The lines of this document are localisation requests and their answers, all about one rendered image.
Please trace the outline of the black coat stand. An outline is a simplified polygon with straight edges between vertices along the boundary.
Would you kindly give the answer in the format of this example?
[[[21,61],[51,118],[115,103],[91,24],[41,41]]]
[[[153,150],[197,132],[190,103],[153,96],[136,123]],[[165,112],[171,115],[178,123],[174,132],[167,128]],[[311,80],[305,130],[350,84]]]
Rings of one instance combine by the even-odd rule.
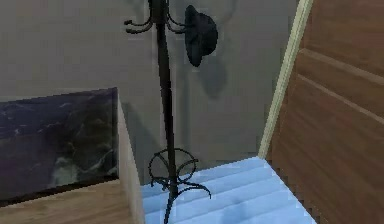
[[[202,184],[190,182],[196,172],[199,160],[190,152],[174,145],[174,124],[172,105],[172,82],[170,74],[169,51],[166,30],[174,34],[184,35],[187,25],[177,22],[170,13],[170,0],[148,0],[149,17],[144,23],[134,23],[126,20],[126,26],[135,26],[135,29],[126,28],[128,34],[140,34],[156,27],[156,42],[158,53],[158,71],[160,78],[160,93],[163,109],[163,121],[166,138],[166,148],[156,152],[148,164],[150,185],[155,183],[167,190],[169,196],[164,214],[164,224],[169,224],[169,217],[175,200],[186,191],[200,189],[212,197],[211,191]]]

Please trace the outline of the black hat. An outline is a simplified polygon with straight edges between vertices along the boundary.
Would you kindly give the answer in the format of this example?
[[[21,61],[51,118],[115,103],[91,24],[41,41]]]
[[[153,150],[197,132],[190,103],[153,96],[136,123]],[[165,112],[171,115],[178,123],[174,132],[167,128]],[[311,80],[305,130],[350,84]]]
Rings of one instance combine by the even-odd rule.
[[[218,42],[218,29],[215,21],[200,13],[192,5],[185,10],[185,48],[190,64],[199,67],[204,56],[212,54]]]

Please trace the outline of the dark marble top counter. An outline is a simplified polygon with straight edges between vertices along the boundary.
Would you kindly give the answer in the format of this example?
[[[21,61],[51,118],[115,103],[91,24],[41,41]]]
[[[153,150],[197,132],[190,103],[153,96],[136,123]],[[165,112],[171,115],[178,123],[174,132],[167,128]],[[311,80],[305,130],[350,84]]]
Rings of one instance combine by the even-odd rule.
[[[0,224],[145,224],[117,88],[0,102]]]

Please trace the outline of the brown wooden door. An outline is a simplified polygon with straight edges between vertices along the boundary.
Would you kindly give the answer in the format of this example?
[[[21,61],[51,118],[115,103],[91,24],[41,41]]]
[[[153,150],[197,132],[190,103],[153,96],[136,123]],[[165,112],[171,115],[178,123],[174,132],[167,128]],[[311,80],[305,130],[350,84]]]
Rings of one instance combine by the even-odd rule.
[[[316,224],[384,224],[384,0],[297,0],[259,155]]]

